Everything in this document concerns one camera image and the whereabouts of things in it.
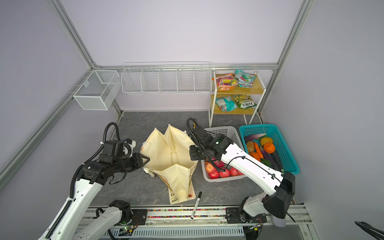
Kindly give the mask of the cream floral tote bag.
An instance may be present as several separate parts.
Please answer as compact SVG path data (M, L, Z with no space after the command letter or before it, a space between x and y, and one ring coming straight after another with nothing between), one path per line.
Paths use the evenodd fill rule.
M191 160L191 146L195 144L188 134L171 125L165 133L154 129L142 144L141 154L150 158L144 171L151 177L159 177L166 184L171 205L197 197L192 176L198 162Z

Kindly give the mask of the pink red apple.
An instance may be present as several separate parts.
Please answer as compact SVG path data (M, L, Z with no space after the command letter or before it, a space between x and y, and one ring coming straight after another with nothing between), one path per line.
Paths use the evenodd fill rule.
M212 164L210 164L210 163L207 163L207 164L205 165L205 170L206 170L206 172L207 172L208 174L212 174L212 173L214 173L214 172L217 171L216 168L215 168Z

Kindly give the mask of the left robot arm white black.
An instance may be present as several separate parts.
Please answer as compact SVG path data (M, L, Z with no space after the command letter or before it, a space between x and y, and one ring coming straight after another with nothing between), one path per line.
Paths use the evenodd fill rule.
M117 123L107 124L101 147L75 171L70 193L61 210L42 240L97 240L115 225L139 225L141 218L134 215L128 202L115 200L104 211L97 211L97 218L75 233L88 207L105 184L114 185L117 173L126 175L144 167L150 158L134 153L136 142L120 138Z

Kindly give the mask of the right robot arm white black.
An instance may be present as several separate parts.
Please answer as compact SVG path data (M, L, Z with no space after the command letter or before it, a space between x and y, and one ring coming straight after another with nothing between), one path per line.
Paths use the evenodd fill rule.
M232 167L243 173L260 188L263 193L246 197L236 208L226 210L229 223L251 223L262 214L284 219L295 194L295 176L290 172L279 172L259 162L230 138L222 134L212 136L195 119L187 119L188 136L193 141L190 146L191 160L203 160L218 170L225 172ZM219 168L214 162L221 161L226 167Z

